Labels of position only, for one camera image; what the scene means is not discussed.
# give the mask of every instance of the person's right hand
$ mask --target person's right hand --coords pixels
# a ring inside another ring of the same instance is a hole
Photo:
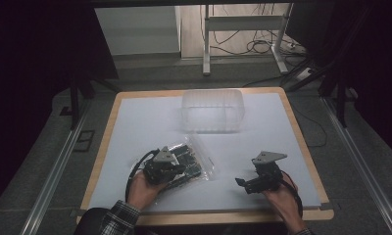
[[[282,174],[283,180],[297,190],[297,185],[290,180],[288,175],[285,172]],[[296,234],[307,228],[298,213],[297,203],[287,187],[281,184],[276,191],[266,190],[262,193],[269,200],[274,212],[282,218],[290,234]]]

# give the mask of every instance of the person's left hand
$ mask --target person's left hand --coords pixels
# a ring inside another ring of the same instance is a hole
[[[167,183],[152,185],[150,184],[143,173],[139,171],[132,179],[131,187],[129,188],[128,201],[130,205],[140,209],[141,211],[153,203],[159,192],[166,187]]]

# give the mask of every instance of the plaid sleeve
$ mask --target plaid sleeve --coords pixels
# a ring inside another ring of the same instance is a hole
[[[102,235],[132,234],[139,215],[139,209],[118,200],[104,216],[100,232]]]
[[[316,235],[316,234],[313,233],[312,230],[306,228],[306,229],[301,230],[300,232],[296,233],[295,235]]]

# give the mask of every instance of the hand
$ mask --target hand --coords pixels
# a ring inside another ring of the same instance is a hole
[[[282,179],[297,190],[297,185],[290,180],[288,175],[285,172],[282,174]],[[296,234],[307,228],[306,223],[298,213],[297,203],[287,187],[281,184],[276,191],[267,190],[262,193],[269,200],[274,212],[282,218],[290,234]]]
[[[151,185],[147,182],[143,171],[139,171],[132,179],[127,203],[142,211],[153,203],[159,192],[166,187],[166,185],[167,184]]]

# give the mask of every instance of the clear plastic container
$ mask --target clear plastic container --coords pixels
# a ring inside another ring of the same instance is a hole
[[[181,115],[187,131],[238,131],[244,114],[242,93],[236,89],[188,90],[183,94]]]

